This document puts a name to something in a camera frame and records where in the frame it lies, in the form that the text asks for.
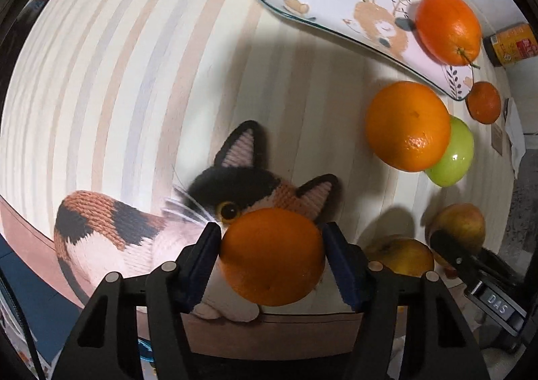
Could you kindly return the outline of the large orange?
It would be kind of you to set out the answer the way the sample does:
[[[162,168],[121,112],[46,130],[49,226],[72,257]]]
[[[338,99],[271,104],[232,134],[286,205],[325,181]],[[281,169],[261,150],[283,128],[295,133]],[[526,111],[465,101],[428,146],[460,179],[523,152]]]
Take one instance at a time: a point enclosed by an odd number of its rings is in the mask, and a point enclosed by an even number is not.
[[[415,14],[420,42],[437,61],[450,66],[470,66],[482,45],[482,27],[464,0],[421,0]]]

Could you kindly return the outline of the striped cat table cloth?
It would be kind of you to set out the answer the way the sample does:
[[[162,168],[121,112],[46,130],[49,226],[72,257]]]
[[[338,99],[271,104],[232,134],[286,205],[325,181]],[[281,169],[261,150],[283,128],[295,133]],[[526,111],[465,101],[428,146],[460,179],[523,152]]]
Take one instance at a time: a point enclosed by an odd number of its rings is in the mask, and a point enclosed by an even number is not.
[[[510,0],[464,0],[490,31]],[[491,125],[368,48],[259,0],[1,0],[1,234],[80,309],[109,272],[142,276],[278,208],[334,221],[361,247],[425,242],[439,210],[474,204],[498,252],[514,173]],[[376,156],[366,111],[394,82],[431,88],[470,128],[455,185]]]

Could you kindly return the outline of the crumpled white paper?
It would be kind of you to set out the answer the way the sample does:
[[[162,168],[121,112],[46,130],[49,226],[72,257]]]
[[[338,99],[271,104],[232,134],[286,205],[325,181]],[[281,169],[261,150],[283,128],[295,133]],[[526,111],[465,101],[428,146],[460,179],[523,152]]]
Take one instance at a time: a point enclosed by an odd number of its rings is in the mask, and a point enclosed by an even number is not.
[[[505,100],[505,132],[511,145],[511,167],[514,177],[518,178],[520,165],[526,153],[524,130],[514,98]]]

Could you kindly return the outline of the small dark orange fruit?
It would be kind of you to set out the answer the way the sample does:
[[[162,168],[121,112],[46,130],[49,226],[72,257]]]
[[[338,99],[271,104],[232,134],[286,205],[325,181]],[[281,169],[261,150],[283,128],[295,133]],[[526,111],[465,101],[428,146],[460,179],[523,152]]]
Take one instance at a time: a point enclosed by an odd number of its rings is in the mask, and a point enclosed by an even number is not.
[[[489,125],[495,123],[502,111],[502,99],[490,82],[475,82],[466,98],[470,117],[475,121]]]

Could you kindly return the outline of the green apple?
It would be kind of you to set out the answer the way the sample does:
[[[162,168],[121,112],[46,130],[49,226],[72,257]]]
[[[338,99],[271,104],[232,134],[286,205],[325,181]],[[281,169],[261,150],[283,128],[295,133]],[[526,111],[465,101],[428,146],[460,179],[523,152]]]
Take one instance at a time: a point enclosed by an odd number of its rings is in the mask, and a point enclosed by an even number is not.
[[[435,185],[450,187],[466,175],[473,157],[474,137],[470,128],[461,119],[451,116],[451,140],[447,150],[425,174]]]

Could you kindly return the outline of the brownish apple front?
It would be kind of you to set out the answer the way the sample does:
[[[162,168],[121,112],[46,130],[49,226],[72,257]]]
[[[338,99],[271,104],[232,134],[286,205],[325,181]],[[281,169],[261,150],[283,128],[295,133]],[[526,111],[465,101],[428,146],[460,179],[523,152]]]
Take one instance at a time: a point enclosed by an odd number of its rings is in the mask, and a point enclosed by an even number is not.
[[[364,253],[369,261],[377,261],[392,272],[420,277],[433,271],[434,258],[426,244],[403,235],[388,235],[371,242]]]

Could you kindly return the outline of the blue kitchen cabinet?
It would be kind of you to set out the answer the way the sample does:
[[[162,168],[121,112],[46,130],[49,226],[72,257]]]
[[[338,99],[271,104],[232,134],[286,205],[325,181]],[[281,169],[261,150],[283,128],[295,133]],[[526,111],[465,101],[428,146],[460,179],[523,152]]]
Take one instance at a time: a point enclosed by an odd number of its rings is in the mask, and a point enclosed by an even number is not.
[[[36,338],[36,349],[51,363],[68,339],[81,309],[24,264],[4,237],[0,249],[1,269]]]

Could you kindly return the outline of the dark soy sauce bottle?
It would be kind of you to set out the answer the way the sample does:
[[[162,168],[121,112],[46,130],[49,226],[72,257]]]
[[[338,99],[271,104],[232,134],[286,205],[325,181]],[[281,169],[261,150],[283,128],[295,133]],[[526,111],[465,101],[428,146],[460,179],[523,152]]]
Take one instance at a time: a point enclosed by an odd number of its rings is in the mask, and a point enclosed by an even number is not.
[[[494,67],[505,67],[537,56],[537,38],[528,23],[511,25],[483,39],[485,52]]]

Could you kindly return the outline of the small brown coaster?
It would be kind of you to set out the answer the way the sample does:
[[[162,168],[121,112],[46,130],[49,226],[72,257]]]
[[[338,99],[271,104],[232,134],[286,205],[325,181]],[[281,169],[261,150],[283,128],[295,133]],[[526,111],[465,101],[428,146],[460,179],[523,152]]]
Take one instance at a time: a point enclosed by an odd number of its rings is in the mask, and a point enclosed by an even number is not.
[[[492,123],[491,128],[492,136],[492,148],[496,151],[497,154],[502,156],[503,154],[503,130],[502,127],[497,123]]]

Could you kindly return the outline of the brownish apple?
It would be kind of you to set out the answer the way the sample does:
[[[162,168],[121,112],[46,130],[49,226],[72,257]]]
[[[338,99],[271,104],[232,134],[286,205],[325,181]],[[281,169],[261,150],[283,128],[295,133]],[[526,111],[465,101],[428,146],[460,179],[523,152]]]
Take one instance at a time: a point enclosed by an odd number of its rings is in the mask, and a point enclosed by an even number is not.
[[[388,235],[371,242],[364,253],[369,261],[377,261],[392,272],[420,277],[433,271],[434,258],[426,244],[403,235]]]
[[[486,237],[483,214],[477,206],[469,203],[451,204],[433,216],[425,231],[426,242],[430,249],[432,249],[430,237],[438,230],[446,231],[473,255],[479,254]]]

